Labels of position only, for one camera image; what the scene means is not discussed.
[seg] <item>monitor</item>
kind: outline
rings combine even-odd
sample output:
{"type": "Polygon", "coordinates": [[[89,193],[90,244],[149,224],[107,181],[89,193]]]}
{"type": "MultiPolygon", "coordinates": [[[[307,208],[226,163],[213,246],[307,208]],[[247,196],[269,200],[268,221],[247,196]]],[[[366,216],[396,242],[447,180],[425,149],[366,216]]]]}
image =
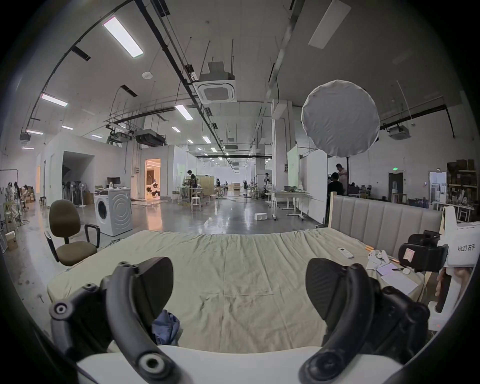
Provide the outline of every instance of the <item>monitor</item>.
{"type": "Polygon", "coordinates": [[[115,184],[120,184],[120,178],[119,177],[107,177],[107,184],[110,184],[110,182],[115,184]]]}

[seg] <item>blue cloth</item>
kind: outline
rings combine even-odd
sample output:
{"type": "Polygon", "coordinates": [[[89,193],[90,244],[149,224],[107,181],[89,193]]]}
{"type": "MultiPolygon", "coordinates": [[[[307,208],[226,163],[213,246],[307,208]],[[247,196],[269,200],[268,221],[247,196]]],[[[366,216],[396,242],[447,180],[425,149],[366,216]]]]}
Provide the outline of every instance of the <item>blue cloth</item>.
{"type": "Polygon", "coordinates": [[[180,320],[164,309],[152,323],[152,333],[157,345],[178,345],[175,338],[180,329],[180,320]]]}

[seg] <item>washing machine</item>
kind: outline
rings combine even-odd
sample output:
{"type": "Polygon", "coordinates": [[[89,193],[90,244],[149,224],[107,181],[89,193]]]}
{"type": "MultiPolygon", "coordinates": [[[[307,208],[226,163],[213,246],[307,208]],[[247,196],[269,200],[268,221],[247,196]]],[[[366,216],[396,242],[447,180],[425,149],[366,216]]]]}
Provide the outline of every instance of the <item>washing machine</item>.
{"type": "Polygon", "coordinates": [[[94,203],[101,233],[117,236],[133,229],[130,188],[96,189],[94,203]]]}

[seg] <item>sticker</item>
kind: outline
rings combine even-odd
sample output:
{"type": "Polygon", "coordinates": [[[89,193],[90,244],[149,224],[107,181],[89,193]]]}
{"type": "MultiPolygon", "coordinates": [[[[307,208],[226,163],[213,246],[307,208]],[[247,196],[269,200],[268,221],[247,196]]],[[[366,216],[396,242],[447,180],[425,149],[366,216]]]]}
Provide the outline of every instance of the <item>sticker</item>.
{"type": "Polygon", "coordinates": [[[409,263],[411,263],[414,254],[415,254],[415,251],[411,250],[410,248],[407,248],[407,249],[405,250],[405,254],[403,255],[403,258],[404,258],[405,260],[408,260],[409,263]]]}

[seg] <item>chair armrest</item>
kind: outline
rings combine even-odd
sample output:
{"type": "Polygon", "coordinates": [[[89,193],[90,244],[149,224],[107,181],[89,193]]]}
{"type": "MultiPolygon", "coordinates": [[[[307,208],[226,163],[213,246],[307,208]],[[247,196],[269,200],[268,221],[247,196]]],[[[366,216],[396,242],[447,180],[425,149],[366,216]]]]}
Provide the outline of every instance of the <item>chair armrest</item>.
{"type": "Polygon", "coordinates": [[[90,238],[88,236],[88,228],[95,228],[95,230],[96,230],[96,245],[95,245],[95,247],[98,248],[100,246],[100,227],[98,225],[85,224],[85,236],[87,237],[87,241],[90,242],[90,238]]]}
{"type": "Polygon", "coordinates": [[[53,253],[53,257],[55,257],[55,260],[57,263],[60,262],[59,257],[57,256],[57,250],[55,249],[55,245],[53,245],[52,237],[50,236],[50,233],[48,231],[45,231],[45,237],[47,238],[47,243],[50,247],[50,250],[53,253]]]}

